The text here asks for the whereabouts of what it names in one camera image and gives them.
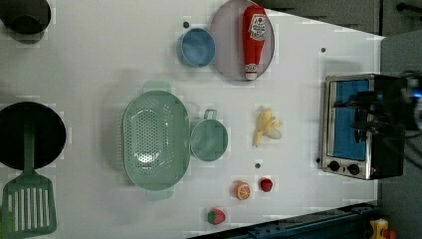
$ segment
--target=small green pot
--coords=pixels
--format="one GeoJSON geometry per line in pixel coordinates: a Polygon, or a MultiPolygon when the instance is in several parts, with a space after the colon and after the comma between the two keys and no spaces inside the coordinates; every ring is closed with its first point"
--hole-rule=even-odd
{"type": "Polygon", "coordinates": [[[193,120],[191,124],[190,150],[203,161],[217,160],[227,149],[227,129],[216,118],[217,111],[207,110],[204,119],[193,120]]]}

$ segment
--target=oven knob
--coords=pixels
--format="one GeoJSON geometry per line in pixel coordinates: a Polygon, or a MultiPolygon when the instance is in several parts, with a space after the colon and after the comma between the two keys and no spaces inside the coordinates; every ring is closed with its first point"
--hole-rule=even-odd
{"type": "Polygon", "coordinates": [[[359,166],[356,164],[352,164],[347,168],[347,170],[350,172],[351,175],[359,174],[359,166]]]}
{"type": "Polygon", "coordinates": [[[340,168],[340,164],[338,164],[337,161],[331,161],[328,165],[329,169],[331,169],[332,171],[338,171],[338,169],[340,168]]]}

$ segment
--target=blue bowl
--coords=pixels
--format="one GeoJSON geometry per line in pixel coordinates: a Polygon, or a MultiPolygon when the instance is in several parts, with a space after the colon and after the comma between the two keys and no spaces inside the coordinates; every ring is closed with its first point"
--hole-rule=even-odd
{"type": "Polygon", "coordinates": [[[186,66],[206,67],[214,60],[215,42],[209,32],[193,28],[180,38],[177,53],[186,66]]]}

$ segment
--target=black pan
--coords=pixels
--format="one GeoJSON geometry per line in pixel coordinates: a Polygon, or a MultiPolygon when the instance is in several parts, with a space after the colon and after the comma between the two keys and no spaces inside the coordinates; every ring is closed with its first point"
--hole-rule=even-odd
{"type": "Polygon", "coordinates": [[[62,119],[50,108],[37,103],[18,103],[0,112],[0,162],[24,169],[24,114],[31,112],[35,121],[35,168],[53,162],[66,143],[62,119]]]}

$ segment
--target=spatula handle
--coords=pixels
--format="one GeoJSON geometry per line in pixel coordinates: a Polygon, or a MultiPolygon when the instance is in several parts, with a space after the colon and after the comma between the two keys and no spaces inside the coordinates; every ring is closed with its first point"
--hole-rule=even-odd
{"type": "Polygon", "coordinates": [[[24,119],[24,174],[32,174],[34,169],[34,119],[25,115],[24,119]]]}

